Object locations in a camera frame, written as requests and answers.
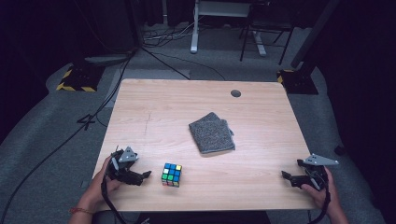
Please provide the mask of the black chair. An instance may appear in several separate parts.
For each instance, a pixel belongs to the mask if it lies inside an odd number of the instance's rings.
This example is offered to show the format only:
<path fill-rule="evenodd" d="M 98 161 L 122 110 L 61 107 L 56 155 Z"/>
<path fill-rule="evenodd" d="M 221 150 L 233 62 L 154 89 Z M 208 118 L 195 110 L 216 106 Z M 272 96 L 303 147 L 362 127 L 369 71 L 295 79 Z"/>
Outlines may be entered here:
<path fill-rule="evenodd" d="M 277 40 L 284 33 L 288 33 L 286 43 L 279 45 L 283 51 L 278 64 L 282 64 L 293 30 L 293 15 L 279 0 L 255 0 L 249 5 L 246 23 L 239 35 L 239 37 L 243 38 L 239 61 L 243 61 L 249 32 L 277 34 L 276 39 L 272 43 L 274 47 L 276 47 Z"/>

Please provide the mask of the white desk frame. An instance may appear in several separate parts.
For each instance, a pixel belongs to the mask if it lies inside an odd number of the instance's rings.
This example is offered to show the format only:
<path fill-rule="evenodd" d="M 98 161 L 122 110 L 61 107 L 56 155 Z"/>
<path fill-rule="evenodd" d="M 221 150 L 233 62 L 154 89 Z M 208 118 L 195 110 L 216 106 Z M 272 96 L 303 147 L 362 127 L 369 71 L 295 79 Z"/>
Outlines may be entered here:
<path fill-rule="evenodd" d="M 193 30 L 191 36 L 192 54 L 198 52 L 199 19 L 201 16 L 219 16 L 246 18 L 248 16 L 249 3 L 233 2 L 232 0 L 194 0 Z"/>

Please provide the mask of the person's dark clothing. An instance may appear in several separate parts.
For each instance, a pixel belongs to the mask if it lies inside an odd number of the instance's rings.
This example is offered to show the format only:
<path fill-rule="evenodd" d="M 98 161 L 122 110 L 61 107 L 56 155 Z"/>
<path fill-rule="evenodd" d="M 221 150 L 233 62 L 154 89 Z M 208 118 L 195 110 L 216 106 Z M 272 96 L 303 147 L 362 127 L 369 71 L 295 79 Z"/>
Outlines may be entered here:
<path fill-rule="evenodd" d="M 271 224 L 263 211 L 121 212 L 127 224 Z"/>

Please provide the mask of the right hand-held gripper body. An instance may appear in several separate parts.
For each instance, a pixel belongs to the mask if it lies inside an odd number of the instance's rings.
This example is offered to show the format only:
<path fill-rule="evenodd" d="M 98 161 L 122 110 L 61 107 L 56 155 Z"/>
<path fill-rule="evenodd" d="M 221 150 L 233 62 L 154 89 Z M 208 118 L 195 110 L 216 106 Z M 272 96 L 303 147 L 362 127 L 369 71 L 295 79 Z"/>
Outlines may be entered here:
<path fill-rule="evenodd" d="M 297 180 L 301 180 L 303 184 L 309 185 L 316 190 L 322 190 L 328 184 L 328 175 L 324 167 L 338 165 L 339 161 L 312 154 L 306 159 L 297 160 L 297 164 L 305 172 L 305 175 L 298 176 Z"/>

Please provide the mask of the person's left hand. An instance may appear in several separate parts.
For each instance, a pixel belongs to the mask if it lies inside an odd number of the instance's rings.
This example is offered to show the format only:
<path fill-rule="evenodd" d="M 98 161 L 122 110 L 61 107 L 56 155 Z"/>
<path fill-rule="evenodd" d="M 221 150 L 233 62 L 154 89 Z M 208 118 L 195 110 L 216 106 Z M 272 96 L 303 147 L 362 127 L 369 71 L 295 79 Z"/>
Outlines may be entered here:
<path fill-rule="evenodd" d="M 96 208 L 104 201 L 101 184 L 109 161 L 110 157 L 107 157 L 101 170 L 94 176 L 91 184 L 78 201 L 78 208 L 85 209 L 89 212 L 95 212 Z"/>

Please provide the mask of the multicoloured puzzle cube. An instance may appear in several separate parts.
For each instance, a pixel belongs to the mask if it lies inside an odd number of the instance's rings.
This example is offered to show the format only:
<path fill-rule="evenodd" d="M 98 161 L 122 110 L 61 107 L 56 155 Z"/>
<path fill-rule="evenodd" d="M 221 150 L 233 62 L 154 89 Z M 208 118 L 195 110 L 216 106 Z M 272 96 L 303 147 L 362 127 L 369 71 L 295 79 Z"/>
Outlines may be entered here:
<path fill-rule="evenodd" d="M 166 163 L 163 167 L 162 172 L 163 185 L 178 188 L 180 186 L 181 171 L 181 165 Z"/>

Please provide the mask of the grey fluffy cloth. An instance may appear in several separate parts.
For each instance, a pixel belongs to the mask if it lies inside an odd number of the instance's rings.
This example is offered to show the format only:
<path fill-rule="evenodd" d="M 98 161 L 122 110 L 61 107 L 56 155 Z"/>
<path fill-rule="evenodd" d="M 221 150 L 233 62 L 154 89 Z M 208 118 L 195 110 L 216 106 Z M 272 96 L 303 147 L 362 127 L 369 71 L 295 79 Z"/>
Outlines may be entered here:
<path fill-rule="evenodd" d="M 235 150 L 233 132 L 228 122 L 214 112 L 189 124 L 191 135 L 202 154 Z"/>

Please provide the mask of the black yellow striped base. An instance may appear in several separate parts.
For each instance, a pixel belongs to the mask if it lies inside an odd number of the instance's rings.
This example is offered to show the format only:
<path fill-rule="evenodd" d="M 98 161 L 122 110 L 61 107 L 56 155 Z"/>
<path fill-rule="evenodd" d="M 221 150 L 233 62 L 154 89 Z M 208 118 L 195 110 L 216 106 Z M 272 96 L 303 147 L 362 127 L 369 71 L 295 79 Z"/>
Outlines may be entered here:
<path fill-rule="evenodd" d="M 278 70 L 276 80 L 280 83 L 288 94 L 312 94 L 317 95 L 318 90 L 311 78 L 300 71 Z"/>
<path fill-rule="evenodd" d="M 57 91 L 86 91 L 95 92 L 102 78 L 105 68 L 91 65 L 88 68 L 78 68 L 71 65 L 64 73 Z"/>

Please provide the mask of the black slanted pole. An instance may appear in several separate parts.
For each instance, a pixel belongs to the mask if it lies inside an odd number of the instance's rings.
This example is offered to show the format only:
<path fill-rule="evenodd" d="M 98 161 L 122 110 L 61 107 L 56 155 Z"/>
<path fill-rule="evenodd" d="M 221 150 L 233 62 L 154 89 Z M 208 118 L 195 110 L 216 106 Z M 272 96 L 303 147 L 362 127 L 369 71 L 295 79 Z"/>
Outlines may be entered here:
<path fill-rule="evenodd" d="M 315 40 L 317 39 L 319 33 L 325 26 L 326 22 L 332 15 L 333 11 L 339 4 L 340 0 L 330 0 L 326 7 L 321 12 L 318 20 L 316 21 L 315 25 L 313 26 L 310 34 L 305 39 L 304 43 L 296 53 L 295 57 L 290 63 L 292 68 L 297 68 L 299 64 L 304 60 L 304 57 L 308 54 L 308 51 L 313 46 Z"/>

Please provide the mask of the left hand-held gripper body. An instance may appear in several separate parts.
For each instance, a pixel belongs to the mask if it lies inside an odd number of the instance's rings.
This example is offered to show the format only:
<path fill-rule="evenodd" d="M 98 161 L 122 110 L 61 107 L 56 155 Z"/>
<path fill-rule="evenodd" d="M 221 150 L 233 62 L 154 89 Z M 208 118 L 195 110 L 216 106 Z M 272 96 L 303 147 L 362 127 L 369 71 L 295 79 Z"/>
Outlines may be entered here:
<path fill-rule="evenodd" d="M 111 179 L 117 179 L 122 183 L 132 185 L 132 180 L 141 179 L 139 178 L 140 174 L 130 170 L 137 160 L 137 154 L 130 147 L 117 150 L 111 154 L 108 176 Z"/>

